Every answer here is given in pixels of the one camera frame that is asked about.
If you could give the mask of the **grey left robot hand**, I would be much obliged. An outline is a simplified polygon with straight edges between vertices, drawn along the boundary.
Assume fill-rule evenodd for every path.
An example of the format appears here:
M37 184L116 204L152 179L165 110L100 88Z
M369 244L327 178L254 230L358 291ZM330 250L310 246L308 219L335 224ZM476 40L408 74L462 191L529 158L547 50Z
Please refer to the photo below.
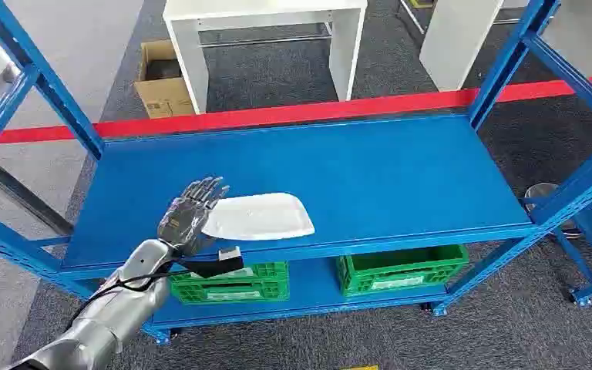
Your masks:
M205 177L191 182L173 199L157 227L157 237L183 256L204 248L202 230L211 211L230 189L223 177Z

